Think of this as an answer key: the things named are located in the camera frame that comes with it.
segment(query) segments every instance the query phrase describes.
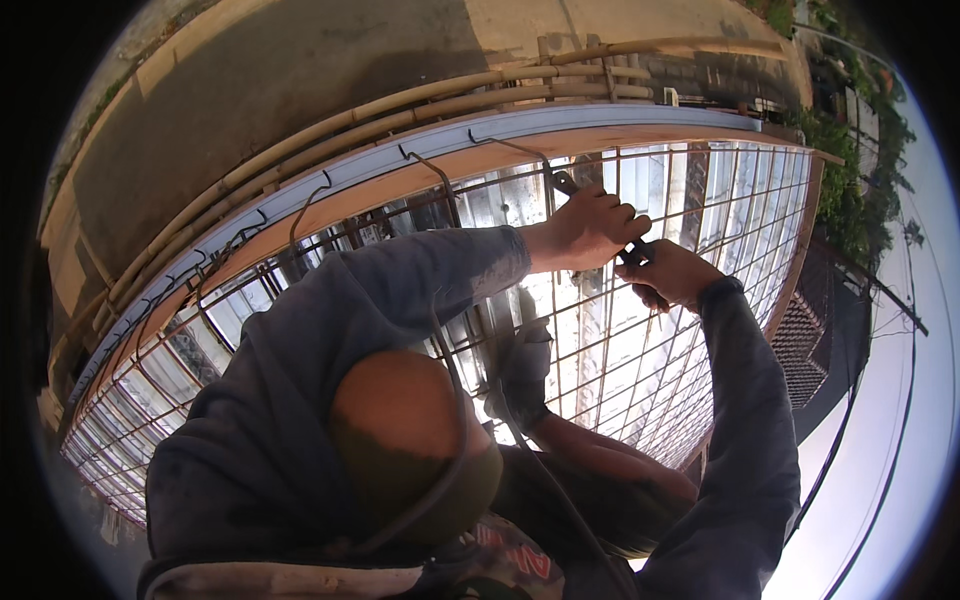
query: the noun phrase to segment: pliers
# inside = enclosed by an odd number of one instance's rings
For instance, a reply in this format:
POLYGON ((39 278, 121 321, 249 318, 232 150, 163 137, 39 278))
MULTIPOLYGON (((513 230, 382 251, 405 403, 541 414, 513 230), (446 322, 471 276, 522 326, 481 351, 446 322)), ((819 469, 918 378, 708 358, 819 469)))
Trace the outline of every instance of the pliers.
MULTIPOLYGON (((566 171, 554 171, 551 174, 551 183, 553 187, 565 193, 567 196, 573 196, 580 191, 580 187, 573 181, 573 178, 566 171)), ((630 250, 624 248, 616 255, 623 260, 623 264, 639 266, 647 262, 652 262, 656 253, 654 247, 643 241, 643 238, 637 238, 632 242, 633 247, 630 250)), ((670 302, 657 293, 657 290, 645 283, 635 283, 634 291, 644 305, 650 309, 658 309, 660 312, 670 312, 670 302)))

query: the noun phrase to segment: man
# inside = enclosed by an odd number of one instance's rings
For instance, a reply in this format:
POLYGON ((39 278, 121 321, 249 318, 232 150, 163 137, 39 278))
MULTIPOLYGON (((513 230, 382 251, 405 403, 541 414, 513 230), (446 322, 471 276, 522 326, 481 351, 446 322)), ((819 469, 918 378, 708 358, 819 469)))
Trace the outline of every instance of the man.
POLYGON ((528 273, 597 268, 649 228, 591 186, 542 224, 328 255, 248 319, 223 378, 157 447, 154 559, 139 595, 573 600, 620 597, 629 581, 642 598, 758 597, 799 509, 800 474, 782 369, 738 281, 667 241, 652 264, 616 268, 703 320, 715 428, 699 495, 678 472, 549 413, 541 327, 502 365, 505 404, 614 572, 528 457, 493 443, 472 410, 461 431, 467 400, 444 367, 405 349, 431 333, 433 311, 445 323, 528 273), (449 488, 403 523, 461 442, 449 488), (630 572, 625 559, 647 554, 630 572))

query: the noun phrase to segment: wire mesh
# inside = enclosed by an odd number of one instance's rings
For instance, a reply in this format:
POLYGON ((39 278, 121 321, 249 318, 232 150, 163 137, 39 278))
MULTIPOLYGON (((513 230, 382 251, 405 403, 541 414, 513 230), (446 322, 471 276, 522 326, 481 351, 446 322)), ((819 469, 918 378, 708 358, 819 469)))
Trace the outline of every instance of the wire mesh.
MULTIPOLYGON (((737 275, 761 326, 786 278, 810 177, 809 150, 735 141, 612 148, 550 160, 574 179, 602 181, 653 220, 647 239, 665 237, 737 275)), ((567 196, 548 193, 536 162, 452 182, 456 215, 441 187, 394 200, 296 242, 296 252, 254 265, 182 308, 161 331, 138 340, 75 416, 63 455, 108 503, 146 523, 146 468, 156 445, 186 420, 193 397, 224 372, 244 321, 270 308, 297 269, 329 252, 415 231, 541 222, 567 196)), ((481 420, 486 373, 481 347, 490 314, 520 303, 549 317, 553 345, 547 405, 565 419, 623 441, 668 467, 680 466, 712 423, 707 349, 699 321, 674 308, 655 315, 613 264, 589 272, 530 275, 444 327, 465 389, 481 420)), ((420 351, 440 354, 434 340, 420 351)), ((494 423, 502 444, 513 440, 494 423)))

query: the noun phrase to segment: sky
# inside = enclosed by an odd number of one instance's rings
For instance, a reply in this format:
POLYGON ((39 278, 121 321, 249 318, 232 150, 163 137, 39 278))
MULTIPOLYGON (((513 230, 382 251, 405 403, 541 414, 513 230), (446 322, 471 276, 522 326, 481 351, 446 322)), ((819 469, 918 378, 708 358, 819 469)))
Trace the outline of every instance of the sky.
MULTIPOLYGON (((916 311, 930 330, 917 332, 913 400, 892 486, 873 533, 853 565, 837 600, 883 598, 909 567, 932 512, 939 507, 952 456, 957 450, 960 397, 960 220, 936 143, 915 98, 899 106, 917 135, 907 147, 903 174, 914 194, 900 191, 904 219, 921 224, 926 242, 913 246, 916 311)), ((895 247, 877 276, 910 303, 907 248, 899 224, 895 247)), ((803 526, 783 551, 764 600, 823 598, 863 538, 890 470, 910 385, 912 325, 886 297, 875 304, 875 332, 840 451, 803 526)), ((841 400, 800 445, 805 498, 847 408, 841 400)))

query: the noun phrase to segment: hand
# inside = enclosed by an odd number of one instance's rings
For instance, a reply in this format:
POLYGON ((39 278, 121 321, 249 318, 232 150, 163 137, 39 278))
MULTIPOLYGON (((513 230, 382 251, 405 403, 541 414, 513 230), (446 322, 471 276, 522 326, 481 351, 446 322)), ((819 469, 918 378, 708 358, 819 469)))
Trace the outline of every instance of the hand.
POLYGON ((631 205, 621 204, 599 183, 588 185, 545 223, 520 228, 530 253, 531 272, 602 267, 650 230, 650 217, 635 215, 631 205))
POLYGON ((633 283, 634 292, 641 298, 644 292, 639 286, 649 285, 668 302, 682 304, 695 314, 697 296, 723 274, 700 256, 669 240, 657 240, 651 245, 656 254, 652 262, 639 267, 617 265, 613 272, 633 283))

